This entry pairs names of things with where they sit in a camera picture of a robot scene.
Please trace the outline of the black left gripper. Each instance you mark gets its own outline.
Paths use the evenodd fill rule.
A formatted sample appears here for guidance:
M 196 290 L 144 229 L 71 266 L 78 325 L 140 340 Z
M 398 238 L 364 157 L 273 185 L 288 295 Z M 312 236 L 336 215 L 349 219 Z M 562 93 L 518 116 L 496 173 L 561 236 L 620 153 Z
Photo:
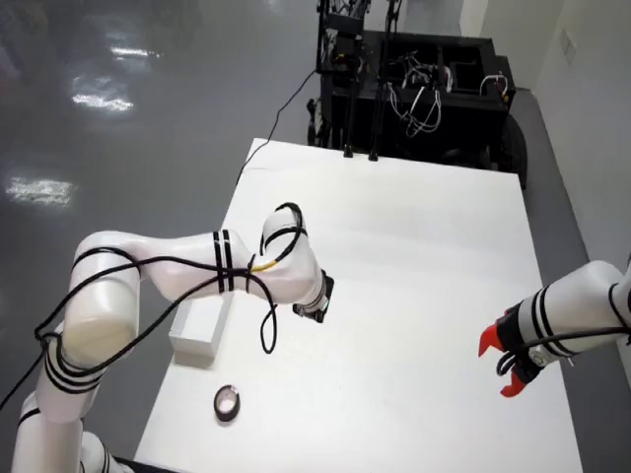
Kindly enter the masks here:
M 329 277 L 324 270 L 321 270 L 319 292 L 316 297 L 309 304 L 293 304 L 292 311 L 300 317 L 305 317 L 316 323 L 323 323 L 333 288 L 334 279 Z

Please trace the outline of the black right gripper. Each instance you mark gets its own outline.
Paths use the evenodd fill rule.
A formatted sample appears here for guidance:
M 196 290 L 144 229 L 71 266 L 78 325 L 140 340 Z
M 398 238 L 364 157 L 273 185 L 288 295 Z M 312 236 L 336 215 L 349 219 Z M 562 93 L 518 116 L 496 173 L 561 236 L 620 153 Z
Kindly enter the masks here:
M 489 348 L 503 353 L 497 364 L 497 375 L 511 372 L 510 383 L 500 393 L 504 397 L 515 397 L 532 382 L 542 368 L 534 363 L 524 347 L 525 340 L 519 327 L 521 304 L 508 308 L 505 314 L 487 326 L 480 335 L 478 356 L 482 357 Z

